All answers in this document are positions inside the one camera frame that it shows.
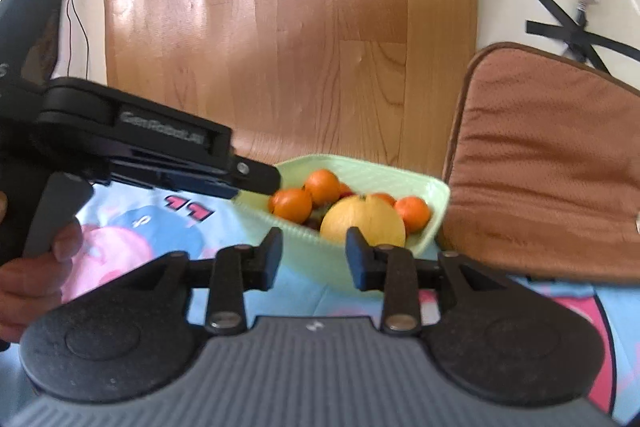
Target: printed number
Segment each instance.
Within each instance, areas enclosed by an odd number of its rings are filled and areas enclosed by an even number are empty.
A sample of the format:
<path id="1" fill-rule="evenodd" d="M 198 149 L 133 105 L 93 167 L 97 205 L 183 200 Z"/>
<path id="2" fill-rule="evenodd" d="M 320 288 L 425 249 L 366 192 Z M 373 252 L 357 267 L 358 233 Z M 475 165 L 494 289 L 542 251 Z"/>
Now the printed number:
<path id="1" fill-rule="evenodd" d="M 189 200 L 185 200 L 180 196 L 167 196 L 164 201 L 166 201 L 166 206 L 172 210 L 180 210 L 185 204 L 189 203 Z"/>
<path id="2" fill-rule="evenodd" d="M 185 204 L 189 203 L 189 200 L 185 200 L 180 196 L 167 196 L 164 198 L 164 201 L 166 201 L 167 208 L 176 211 L 180 210 L 183 206 L 185 206 Z M 189 217 L 191 217 L 191 219 L 195 219 L 200 223 L 202 223 L 214 212 L 213 210 L 209 210 L 208 208 L 202 206 L 199 203 L 196 203 L 195 201 L 187 204 L 187 210 L 189 211 Z"/>
<path id="3" fill-rule="evenodd" d="M 205 219 L 207 219 L 207 217 L 209 217 L 214 212 L 213 210 L 209 210 L 208 208 L 205 208 L 199 203 L 189 203 L 187 205 L 187 209 L 188 211 L 190 211 L 189 217 L 192 217 L 193 219 L 195 219 L 196 221 L 199 221 L 200 223 L 202 223 Z"/>

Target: black tape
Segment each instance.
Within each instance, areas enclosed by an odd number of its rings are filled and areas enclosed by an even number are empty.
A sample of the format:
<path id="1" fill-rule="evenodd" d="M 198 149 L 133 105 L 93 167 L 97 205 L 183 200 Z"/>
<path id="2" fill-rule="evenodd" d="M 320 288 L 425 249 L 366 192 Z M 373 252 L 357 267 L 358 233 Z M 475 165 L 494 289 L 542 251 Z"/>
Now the black tape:
<path id="1" fill-rule="evenodd" d="M 594 68 L 609 73 L 604 62 L 597 54 L 593 46 L 602 46 L 615 51 L 625 57 L 632 58 L 640 62 L 640 50 L 628 44 L 617 42 L 612 39 L 587 32 L 581 28 L 554 0 L 539 0 L 540 4 L 551 13 L 561 26 L 554 26 L 534 21 L 527 21 L 526 32 L 530 35 L 539 35 L 550 39 L 566 42 L 573 51 L 579 51 L 586 57 Z"/>

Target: brown cushion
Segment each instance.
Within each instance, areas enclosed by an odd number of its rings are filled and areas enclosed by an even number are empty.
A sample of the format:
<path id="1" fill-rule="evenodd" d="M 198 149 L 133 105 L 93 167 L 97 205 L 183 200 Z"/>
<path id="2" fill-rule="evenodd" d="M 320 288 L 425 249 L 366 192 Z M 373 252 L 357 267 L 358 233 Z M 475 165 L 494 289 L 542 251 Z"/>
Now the brown cushion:
<path id="1" fill-rule="evenodd" d="M 518 44 L 471 63 L 440 240 L 536 277 L 640 281 L 640 92 Z"/>

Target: gray ridged gripper base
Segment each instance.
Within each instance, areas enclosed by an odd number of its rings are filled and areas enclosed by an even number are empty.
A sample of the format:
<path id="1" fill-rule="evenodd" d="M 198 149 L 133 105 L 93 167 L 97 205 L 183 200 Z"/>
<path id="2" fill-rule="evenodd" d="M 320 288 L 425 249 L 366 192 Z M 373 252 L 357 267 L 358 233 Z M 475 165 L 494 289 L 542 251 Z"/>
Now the gray ridged gripper base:
<path id="1" fill-rule="evenodd" d="M 458 390 L 418 340 L 367 317 L 262 317 L 209 341 L 185 375 L 116 405 L 43 397 L 7 427 L 606 427 L 586 399 L 518 409 Z"/>

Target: metal screw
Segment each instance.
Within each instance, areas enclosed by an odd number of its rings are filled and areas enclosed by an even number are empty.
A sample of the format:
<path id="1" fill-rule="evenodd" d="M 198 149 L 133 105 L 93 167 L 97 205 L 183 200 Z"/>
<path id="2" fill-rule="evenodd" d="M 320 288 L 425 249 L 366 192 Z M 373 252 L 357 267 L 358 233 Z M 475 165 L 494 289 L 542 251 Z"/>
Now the metal screw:
<path id="1" fill-rule="evenodd" d="M 418 325 L 418 321 L 411 315 L 398 313 L 388 317 L 385 324 L 392 331 L 411 331 Z"/>
<path id="2" fill-rule="evenodd" d="M 238 172 L 240 172 L 241 174 L 244 174 L 245 176 L 249 174 L 249 165 L 247 165 L 246 163 L 240 162 L 237 168 Z"/>
<path id="3" fill-rule="evenodd" d="M 240 324 L 242 318 L 236 312 L 214 313 L 209 321 L 209 326 L 218 330 L 230 330 Z"/>

